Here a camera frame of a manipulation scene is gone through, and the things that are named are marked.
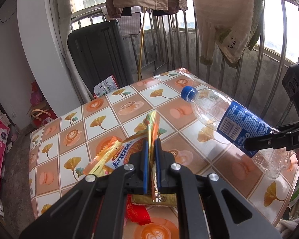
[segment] blue bottle cap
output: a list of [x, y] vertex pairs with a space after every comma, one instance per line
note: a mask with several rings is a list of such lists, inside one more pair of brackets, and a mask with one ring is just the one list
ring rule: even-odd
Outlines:
[[185, 86], [182, 89], [182, 93], [180, 94], [180, 96], [182, 97], [183, 100], [185, 100], [187, 102], [191, 102], [194, 99], [196, 93], [197, 93], [197, 90], [194, 87]]

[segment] electrical cable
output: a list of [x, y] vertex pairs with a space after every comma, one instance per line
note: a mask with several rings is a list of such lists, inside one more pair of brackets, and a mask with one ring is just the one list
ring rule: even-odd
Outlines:
[[16, 11], [17, 11], [17, 10], [15, 9], [15, 11], [13, 12], [13, 14], [11, 14], [11, 16], [10, 16], [8, 19], [6, 19], [5, 21], [2, 21], [1, 18], [0, 18], [1, 23], [5, 23], [6, 21], [8, 21], [8, 20], [14, 15], [14, 13], [15, 13]]

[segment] tablecloth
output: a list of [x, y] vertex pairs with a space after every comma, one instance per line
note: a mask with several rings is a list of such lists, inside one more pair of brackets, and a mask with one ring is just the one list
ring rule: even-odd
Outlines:
[[[186, 85], [212, 87], [180, 68], [104, 95], [33, 132], [29, 183], [35, 217], [84, 178], [85, 166], [113, 136], [124, 140], [135, 134], [146, 115], [157, 110], [163, 150], [174, 152], [176, 161], [195, 174], [218, 173], [276, 225], [297, 182], [296, 156], [277, 179], [266, 177], [243, 152], [196, 119], [190, 104], [180, 97]], [[176, 208], [148, 207], [148, 211], [154, 224], [147, 233], [163, 229], [164, 238], [178, 238]], [[140, 238], [145, 227], [128, 221], [123, 237]]]

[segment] curtain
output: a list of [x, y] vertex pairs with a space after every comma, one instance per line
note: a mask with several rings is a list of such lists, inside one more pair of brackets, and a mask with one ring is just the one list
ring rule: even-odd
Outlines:
[[71, 31], [71, 1], [70, 0], [50, 0], [50, 9], [52, 14], [54, 31], [59, 43], [61, 54], [64, 57], [65, 64], [68, 67], [69, 77], [72, 85], [77, 92], [81, 104], [93, 100], [93, 96], [83, 82], [74, 61], [71, 57], [67, 42]]

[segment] black storage cabinet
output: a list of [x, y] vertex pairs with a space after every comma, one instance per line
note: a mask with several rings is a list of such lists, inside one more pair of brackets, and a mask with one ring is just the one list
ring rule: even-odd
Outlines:
[[119, 88], [132, 84], [123, 38], [117, 20], [79, 28], [69, 34], [68, 46], [82, 80], [93, 88], [113, 75]]

